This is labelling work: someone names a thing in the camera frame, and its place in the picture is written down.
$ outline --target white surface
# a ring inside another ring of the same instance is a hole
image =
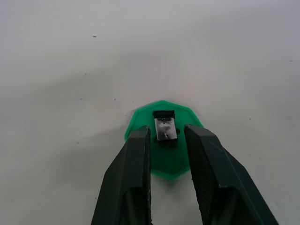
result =
[[[1,224],[90,224],[132,111],[161,99],[298,224],[299,21],[295,0],[2,0]],[[152,196],[154,225],[199,224],[189,173]]]

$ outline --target black component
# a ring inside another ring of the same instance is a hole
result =
[[[152,113],[154,118],[174,118],[175,110],[156,110]]]
[[[177,146],[177,132],[175,127],[175,111],[153,111],[157,141],[164,143],[164,147],[175,149]]]
[[[278,225],[246,169],[217,136],[185,125],[203,225]],[[151,225],[150,129],[130,134],[107,169],[91,225]]]
[[[246,169],[216,135],[195,125],[184,134],[203,225],[278,225]]]
[[[150,225],[150,128],[131,132],[107,169],[91,225]]]

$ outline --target green plastic piece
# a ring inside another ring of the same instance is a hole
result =
[[[154,140],[156,139],[155,123],[152,115],[154,110],[175,110],[175,126],[179,131],[177,133],[177,147],[174,150],[168,149]],[[124,138],[126,141],[131,131],[149,125],[151,129],[151,171],[155,175],[173,180],[190,170],[186,139],[183,133],[185,124],[203,127],[190,108],[162,100],[137,109]]]

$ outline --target green octagonal base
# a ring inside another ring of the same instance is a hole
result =
[[[155,123],[152,115],[154,110],[175,110],[175,126],[179,131],[177,133],[177,147],[174,150],[153,141],[153,138],[156,137]],[[158,101],[135,111],[125,133],[125,141],[128,139],[131,131],[144,125],[150,126],[151,171],[155,175],[173,180],[190,169],[186,139],[183,133],[185,124],[194,124],[203,127],[190,108],[167,101]]]

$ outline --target white table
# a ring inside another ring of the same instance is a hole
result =
[[[295,0],[2,0],[1,224],[90,224],[130,116],[161,99],[298,224],[299,21]],[[152,176],[154,225],[200,224],[190,178]]]

